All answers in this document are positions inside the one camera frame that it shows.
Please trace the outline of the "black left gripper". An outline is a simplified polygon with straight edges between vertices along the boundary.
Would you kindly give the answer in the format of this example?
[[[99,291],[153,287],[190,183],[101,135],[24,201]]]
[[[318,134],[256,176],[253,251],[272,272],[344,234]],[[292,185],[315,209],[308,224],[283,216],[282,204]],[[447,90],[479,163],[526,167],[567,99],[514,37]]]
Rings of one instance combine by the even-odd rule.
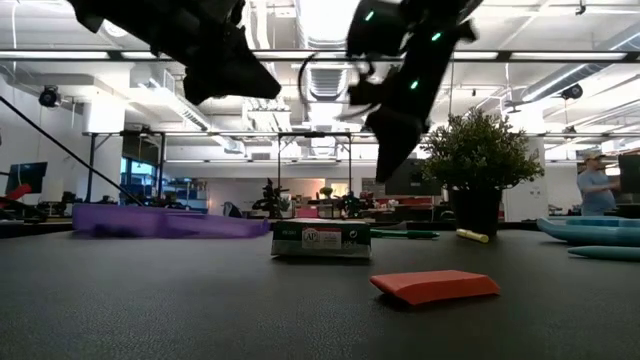
[[[274,99],[280,93],[279,82],[248,48],[241,14],[222,24],[183,14],[182,26],[192,36],[183,80],[188,101],[199,105],[226,95]]]

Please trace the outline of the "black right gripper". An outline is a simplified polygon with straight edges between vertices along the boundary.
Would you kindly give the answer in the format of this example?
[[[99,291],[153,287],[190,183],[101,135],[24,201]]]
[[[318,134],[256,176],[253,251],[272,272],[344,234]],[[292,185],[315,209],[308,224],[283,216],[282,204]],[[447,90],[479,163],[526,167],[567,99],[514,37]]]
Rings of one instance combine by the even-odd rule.
[[[431,127],[429,118],[398,112],[380,106],[371,112],[365,125],[375,135],[381,151],[413,151],[422,135]],[[375,179],[384,183],[400,170],[410,174],[420,170],[420,160],[414,152],[380,152],[376,163]]]

